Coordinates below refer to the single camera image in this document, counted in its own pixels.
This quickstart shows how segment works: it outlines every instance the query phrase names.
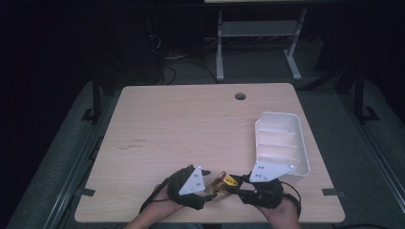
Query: black tape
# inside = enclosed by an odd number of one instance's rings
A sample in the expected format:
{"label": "black tape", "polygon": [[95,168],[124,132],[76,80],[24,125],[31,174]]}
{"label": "black tape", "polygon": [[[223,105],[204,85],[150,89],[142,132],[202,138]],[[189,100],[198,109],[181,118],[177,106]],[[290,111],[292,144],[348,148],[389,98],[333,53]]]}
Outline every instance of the black tape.
{"label": "black tape", "polygon": [[338,193],[335,189],[322,189],[324,196],[337,196]]}
{"label": "black tape", "polygon": [[92,198],[95,195],[95,192],[96,192],[96,190],[92,190],[92,189],[82,189],[81,195]]}

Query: person's right hand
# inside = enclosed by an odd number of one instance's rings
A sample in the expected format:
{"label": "person's right hand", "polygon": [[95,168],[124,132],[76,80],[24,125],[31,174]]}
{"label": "person's right hand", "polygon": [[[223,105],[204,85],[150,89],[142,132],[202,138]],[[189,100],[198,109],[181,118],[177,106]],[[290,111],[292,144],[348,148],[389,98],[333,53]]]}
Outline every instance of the person's right hand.
{"label": "person's right hand", "polygon": [[282,198],[281,203],[274,209],[258,207],[273,229],[300,229],[297,207],[287,198]]}

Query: strap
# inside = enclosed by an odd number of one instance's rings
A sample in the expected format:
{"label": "strap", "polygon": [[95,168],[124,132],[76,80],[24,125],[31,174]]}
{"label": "strap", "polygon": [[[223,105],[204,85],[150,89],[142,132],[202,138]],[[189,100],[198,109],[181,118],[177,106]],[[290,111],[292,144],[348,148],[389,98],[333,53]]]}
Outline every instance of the strap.
{"label": "strap", "polygon": [[297,207],[297,215],[298,215],[298,218],[300,218],[300,215],[301,215],[301,202],[298,201],[298,199],[296,199],[295,197],[293,197],[291,194],[283,194],[283,197],[285,197],[285,198],[291,200],[291,202],[292,202],[293,204],[295,204],[295,206]]}
{"label": "strap", "polygon": [[145,207],[146,207],[149,203],[151,203],[151,202],[154,200],[154,198],[156,197],[156,195],[164,188],[164,186],[166,186],[167,183],[169,183],[169,178],[166,178],[166,179],[163,181],[163,183],[162,183],[161,185],[159,185],[158,188],[153,191],[153,193],[151,194],[151,196],[149,196],[149,198],[148,198],[147,200],[145,200],[145,201],[142,203],[142,206],[140,206],[140,210],[139,210],[140,213],[143,211],[143,209],[145,209]]}

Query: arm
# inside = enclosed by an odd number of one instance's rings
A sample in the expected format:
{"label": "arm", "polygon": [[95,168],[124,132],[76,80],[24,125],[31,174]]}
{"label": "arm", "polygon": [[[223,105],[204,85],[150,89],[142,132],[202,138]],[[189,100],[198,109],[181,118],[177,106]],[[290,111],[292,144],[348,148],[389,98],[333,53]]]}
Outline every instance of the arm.
{"label": "arm", "polygon": [[257,207],[257,209],[265,216],[273,229],[301,228],[300,222],[298,221],[297,208],[287,198],[283,198],[280,205],[274,209],[264,207]]}
{"label": "arm", "polygon": [[139,215],[126,225],[125,229],[149,228],[152,224],[161,221],[162,219],[166,219],[183,207],[169,199],[169,196],[167,196],[167,185],[156,195],[154,200],[162,199],[167,200],[155,201],[148,204]]}

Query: hole in table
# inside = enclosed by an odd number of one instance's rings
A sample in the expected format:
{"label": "hole in table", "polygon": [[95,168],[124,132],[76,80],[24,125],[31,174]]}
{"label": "hole in table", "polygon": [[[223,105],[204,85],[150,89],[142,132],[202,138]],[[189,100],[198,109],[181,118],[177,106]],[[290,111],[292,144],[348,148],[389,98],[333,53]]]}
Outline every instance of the hole in table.
{"label": "hole in table", "polygon": [[246,94],[236,93],[235,98],[238,99],[238,100],[245,100],[246,99]]}

